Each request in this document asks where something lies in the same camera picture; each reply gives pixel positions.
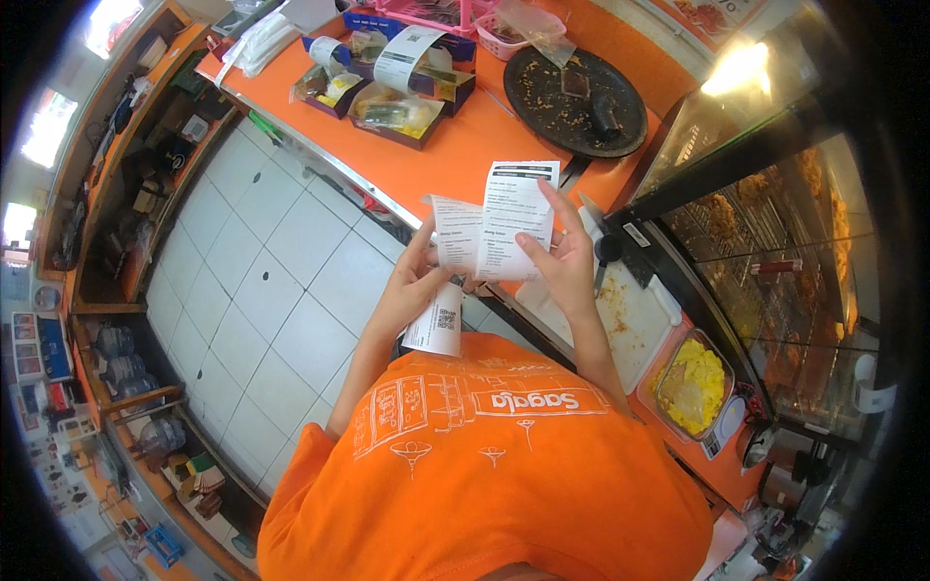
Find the display case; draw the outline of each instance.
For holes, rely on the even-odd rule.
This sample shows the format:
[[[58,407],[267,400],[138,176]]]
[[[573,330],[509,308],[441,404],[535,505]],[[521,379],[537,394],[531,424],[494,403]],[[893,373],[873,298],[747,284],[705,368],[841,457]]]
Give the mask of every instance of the display case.
[[[894,281],[906,273],[882,268],[905,234],[884,209],[903,192],[851,62],[817,7],[734,43],[666,116],[619,196],[631,202],[607,222],[625,261],[667,281],[768,415],[854,447],[894,399],[875,392],[900,379],[887,365],[906,355],[885,349],[895,326],[880,305],[906,293]]]

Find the poster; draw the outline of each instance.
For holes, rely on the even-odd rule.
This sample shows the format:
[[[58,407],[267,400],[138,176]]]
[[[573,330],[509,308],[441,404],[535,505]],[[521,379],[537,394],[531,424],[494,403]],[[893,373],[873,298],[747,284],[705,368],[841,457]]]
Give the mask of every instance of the poster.
[[[766,0],[652,0],[701,41],[719,52],[755,16]]]

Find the digital scale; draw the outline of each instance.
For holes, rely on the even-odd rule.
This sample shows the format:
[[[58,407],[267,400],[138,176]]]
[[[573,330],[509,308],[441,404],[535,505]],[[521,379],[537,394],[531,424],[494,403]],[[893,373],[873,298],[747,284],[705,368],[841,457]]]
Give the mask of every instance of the digital scale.
[[[724,410],[714,423],[711,433],[701,440],[700,447],[708,460],[713,460],[733,434],[743,425],[743,416],[746,415],[746,402],[743,398],[734,396],[724,404]]]

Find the person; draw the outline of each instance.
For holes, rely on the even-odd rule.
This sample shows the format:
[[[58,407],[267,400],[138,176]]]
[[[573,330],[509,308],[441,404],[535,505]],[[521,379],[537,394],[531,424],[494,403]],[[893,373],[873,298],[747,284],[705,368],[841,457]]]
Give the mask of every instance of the person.
[[[430,268],[430,216],[398,258],[323,430],[308,424],[258,541],[262,579],[692,579],[711,514],[631,414],[594,305],[591,238],[565,226],[538,266],[575,341],[577,374],[502,337],[460,358],[392,346],[451,272]]]

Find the pink plastic basket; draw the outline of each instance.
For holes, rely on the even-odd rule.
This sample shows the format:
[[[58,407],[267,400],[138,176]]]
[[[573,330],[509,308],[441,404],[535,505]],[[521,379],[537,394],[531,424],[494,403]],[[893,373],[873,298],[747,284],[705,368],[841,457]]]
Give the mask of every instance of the pink plastic basket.
[[[426,8],[421,7],[417,0],[375,0],[375,9],[384,16],[407,24],[420,24],[458,36],[471,36],[477,23],[477,20],[472,22],[471,13],[476,17],[493,14],[491,8],[498,2],[499,0],[458,0],[461,14],[458,26],[447,26],[421,18],[426,14]]]
[[[562,24],[562,21],[559,20],[559,17],[549,12],[546,12],[546,14],[549,16],[549,19],[552,20],[553,26],[557,24],[559,33],[565,34],[565,25]],[[478,29],[478,42],[481,43],[481,46],[487,48],[488,52],[490,52],[492,55],[498,59],[503,60],[504,62],[507,62],[514,54],[516,54],[518,50],[524,46],[529,46],[529,41],[524,40],[522,43],[516,43],[515,45],[509,45],[505,43],[491,33],[491,31],[494,30],[494,25],[497,22],[498,15],[494,13],[494,10],[489,11],[487,14],[474,22]]]

